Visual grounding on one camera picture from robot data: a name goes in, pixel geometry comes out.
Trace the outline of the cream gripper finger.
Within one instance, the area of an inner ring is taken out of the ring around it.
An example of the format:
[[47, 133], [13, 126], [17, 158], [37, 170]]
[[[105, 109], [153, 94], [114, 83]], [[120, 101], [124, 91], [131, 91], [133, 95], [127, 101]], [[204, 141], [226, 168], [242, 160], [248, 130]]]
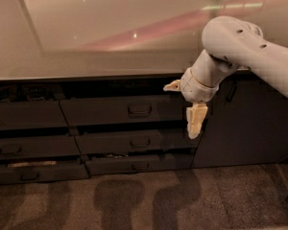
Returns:
[[195, 139], [200, 134], [207, 110], [205, 103], [194, 103], [186, 108], [187, 131], [190, 139]]
[[180, 80], [174, 80], [163, 87], [164, 91], [180, 92]]

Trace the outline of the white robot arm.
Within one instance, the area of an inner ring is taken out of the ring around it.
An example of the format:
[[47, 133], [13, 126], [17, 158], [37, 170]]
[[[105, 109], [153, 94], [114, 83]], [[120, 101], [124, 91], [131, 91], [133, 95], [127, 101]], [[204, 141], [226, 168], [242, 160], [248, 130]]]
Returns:
[[204, 49], [180, 79], [164, 86], [177, 91], [192, 105], [186, 109], [191, 139], [200, 134], [207, 103], [219, 84], [237, 69], [246, 67], [288, 98], [288, 48], [264, 39], [255, 24], [231, 16], [210, 20], [202, 33]]

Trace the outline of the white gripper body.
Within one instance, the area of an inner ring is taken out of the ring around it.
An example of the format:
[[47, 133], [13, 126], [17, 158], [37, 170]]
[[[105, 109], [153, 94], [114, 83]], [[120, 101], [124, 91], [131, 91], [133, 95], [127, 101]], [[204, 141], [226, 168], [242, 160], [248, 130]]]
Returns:
[[180, 79], [182, 96], [193, 104], [208, 103], [218, 90], [219, 86], [208, 87], [197, 81], [190, 68], [184, 72]]

